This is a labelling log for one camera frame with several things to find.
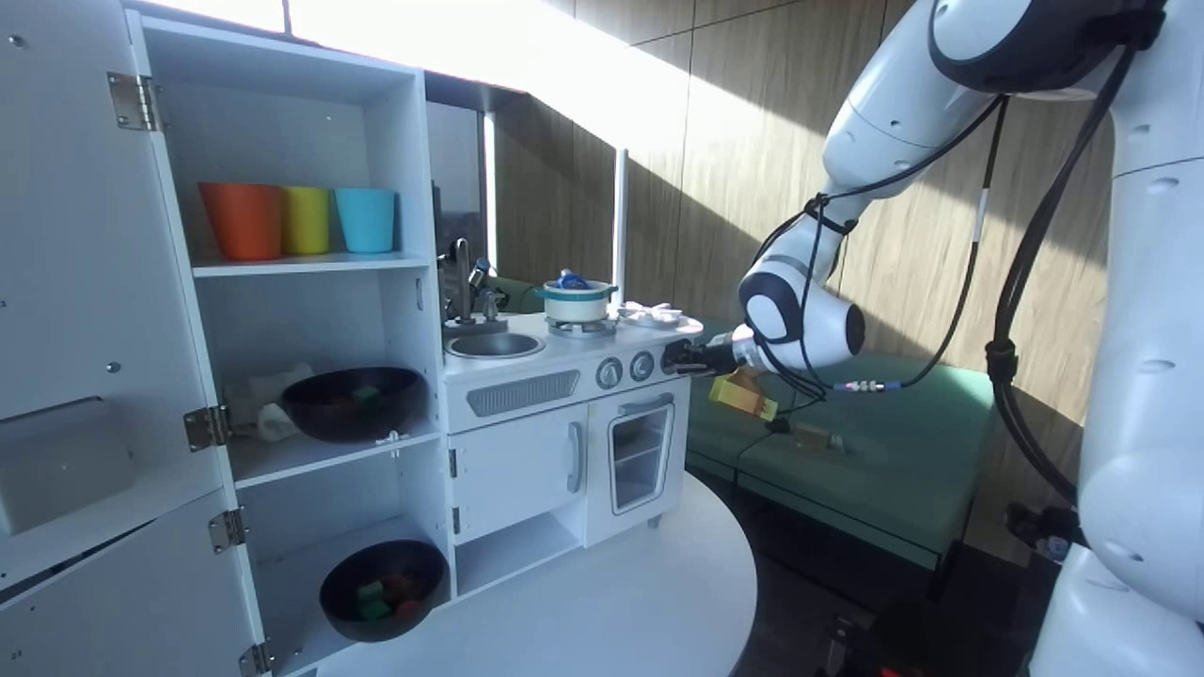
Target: toy kitchen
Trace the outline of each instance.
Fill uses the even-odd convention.
[[[425,73],[116,0],[0,17],[0,673],[313,673],[675,509],[663,351],[698,327],[548,289],[446,330]],[[386,195],[395,236],[233,253],[211,184]],[[286,421],[347,372],[411,385],[406,426]],[[386,540],[421,553],[336,574]]]

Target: orange cup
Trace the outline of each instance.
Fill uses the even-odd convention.
[[[274,184],[198,184],[221,259],[280,259],[286,204]]]

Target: cup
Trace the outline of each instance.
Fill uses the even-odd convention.
[[[281,254],[281,193],[274,184],[203,179],[198,200],[221,259]]]
[[[399,195],[386,187],[336,187],[347,253],[395,253]]]
[[[286,184],[286,253],[332,253],[332,193],[313,184]]]

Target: table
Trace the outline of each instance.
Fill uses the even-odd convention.
[[[315,677],[726,677],[757,614],[742,523],[695,479],[648,528],[359,642]]]

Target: brown wall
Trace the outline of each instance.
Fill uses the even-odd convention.
[[[557,0],[575,27],[525,73],[534,99],[499,113],[499,272],[608,272],[608,143],[632,154],[629,297],[737,321],[760,236],[825,187],[825,127],[902,0]],[[988,231],[952,365],[982,368],[1021,224],[1070,150],[1083,106],[1017,101]],[[952,316],[986,163],[986,127],[907,195],[864,212],[835,286],[874,321],[874,351],[925,357]],[[1111,140],[1095,140],[1017,316],[1021,391],[1072,470],[1101,321]],[[1008,562],[1004,503],[1048,489],[994,431],[968,540]]]

